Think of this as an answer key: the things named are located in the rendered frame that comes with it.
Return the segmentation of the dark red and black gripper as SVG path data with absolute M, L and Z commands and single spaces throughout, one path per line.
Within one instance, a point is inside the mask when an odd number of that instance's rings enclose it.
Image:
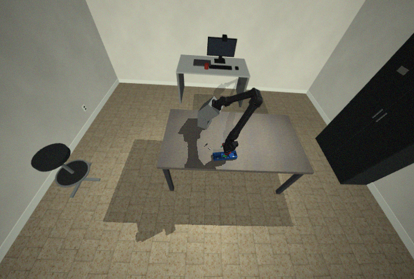
M 227 145 L 225 145 L 225 143 L 222 143 L 222 146 L 223 146 L 225 156 L 227 156 L 229 153 L 231 153 L 231 151 L 228 149 L 228 147 L 227 147 Z

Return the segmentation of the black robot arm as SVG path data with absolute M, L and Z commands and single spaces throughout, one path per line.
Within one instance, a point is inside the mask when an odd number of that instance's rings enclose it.
M 230 151 L 234 151 L 235 148 L 238 146 L 238 141 L 235 141 L 238 138 L 238 135 L 240 134 L 242 128 L 249 120 L 250 116 L 253 114 L 253 112 L 261 106 L 263 103 L 263 99 L 261 96 L 260 91 L 256 88 L 252 88 L 249 91 L 236 94 L 234 96 L 230 97 L 220 97 L 219 100 L 212 100 L 212 106 L 218 110 L 221 110 L 221 107 L 223 105 L 229 106 L 233 102 L 245 100 L 247 98 L 251 98 L 249 101 L 249 106 L 240 118 L 237 125 L 232 129 L 232 131 L 229 133 L 228 137 L 225 140 L 225 145 L 227 145 L 228 149 Z M 255 103 L 255 104 L 254 104 Z M 258 106 L 258 107 L 257 107 Z

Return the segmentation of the blue three-compartment bin rack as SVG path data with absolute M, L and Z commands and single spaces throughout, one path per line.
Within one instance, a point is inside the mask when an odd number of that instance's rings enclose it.
M 228 159 L 237 159 L 237 153 L 235 151 L 231 151 L 230 154 L 227 155 L 227 157 L 223 157 L 224 152 L 213 152 L 213 159 L 214 161 L 221 161 L 221 160 L 228 160 Z

